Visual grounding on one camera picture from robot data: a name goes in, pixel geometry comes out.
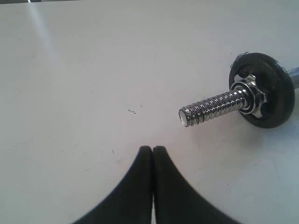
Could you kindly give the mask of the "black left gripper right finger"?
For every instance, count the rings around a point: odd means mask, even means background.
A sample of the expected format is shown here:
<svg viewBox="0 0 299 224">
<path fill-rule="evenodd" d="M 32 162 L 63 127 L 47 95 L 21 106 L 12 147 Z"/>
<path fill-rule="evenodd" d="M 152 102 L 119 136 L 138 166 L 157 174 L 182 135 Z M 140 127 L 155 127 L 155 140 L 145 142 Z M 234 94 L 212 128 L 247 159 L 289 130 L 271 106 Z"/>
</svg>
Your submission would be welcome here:
<svg viewBox="0 0 299 224">
<path fill-rule="evenodd" d="M 157 224 L 237 224 L 203 198 L 181 175 L 164 146 L 153 148 Z"/>
</svg>

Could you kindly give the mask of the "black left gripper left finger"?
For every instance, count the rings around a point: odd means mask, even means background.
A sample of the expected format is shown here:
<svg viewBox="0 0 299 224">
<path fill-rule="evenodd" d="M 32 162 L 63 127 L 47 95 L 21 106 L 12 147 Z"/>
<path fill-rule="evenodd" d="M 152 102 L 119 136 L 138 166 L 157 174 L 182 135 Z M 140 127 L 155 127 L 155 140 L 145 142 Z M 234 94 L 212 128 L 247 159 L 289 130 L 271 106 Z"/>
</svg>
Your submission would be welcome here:
<svg viewBox="0 0 299 224">
<path fill-rule="evenodd" d="M 141 146 L 113 191 L 76 224 L 150 224 L 153 204 L 153 152 Z"/>
</svg>

